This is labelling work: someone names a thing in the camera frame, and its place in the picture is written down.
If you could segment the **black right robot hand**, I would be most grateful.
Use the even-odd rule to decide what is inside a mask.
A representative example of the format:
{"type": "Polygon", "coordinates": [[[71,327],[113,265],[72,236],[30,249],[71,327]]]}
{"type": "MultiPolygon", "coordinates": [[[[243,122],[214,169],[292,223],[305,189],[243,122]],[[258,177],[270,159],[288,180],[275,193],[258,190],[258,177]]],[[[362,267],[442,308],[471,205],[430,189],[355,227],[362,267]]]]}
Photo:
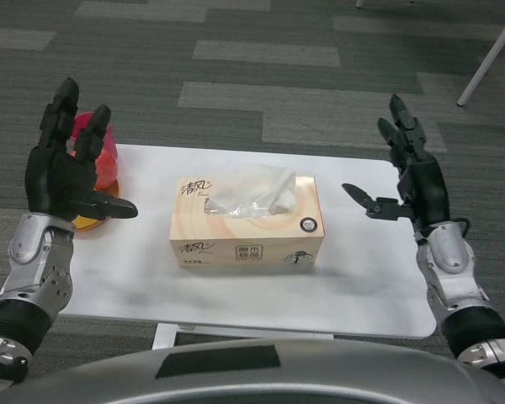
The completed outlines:
{"type": "Polygon", "coordinates": [[[448,191],[437,159],[426,151],[427,137],[421,122],[396,94],[391,96],[389,108],[394,122],[380,118],[377,126],[390,148],[391,164],[398,171],[401,202],[373,199],[351,183],[344,183],[342,188],[371,219],[407,218],[415,231],[449,221],[448,191]]]}

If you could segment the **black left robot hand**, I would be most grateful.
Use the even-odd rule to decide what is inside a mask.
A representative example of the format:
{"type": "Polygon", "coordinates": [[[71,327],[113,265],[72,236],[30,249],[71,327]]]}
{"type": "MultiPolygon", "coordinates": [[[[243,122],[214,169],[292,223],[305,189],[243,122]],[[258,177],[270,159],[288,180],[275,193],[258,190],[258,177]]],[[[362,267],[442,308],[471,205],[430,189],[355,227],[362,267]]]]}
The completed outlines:
{"type": "Polygon", "coordinates": [[[138,210],[133,203],[95,189],[96,161],[111,118],[107,105],[99,105],[87,127],[80,131],[75,154],[67,151],[78,99],[78,84],[67,77],[45,107],[40,138],[30,151],[24,176],[29,211],[69,222],[79,215],[99,221],[135,218],[138,210]]]}

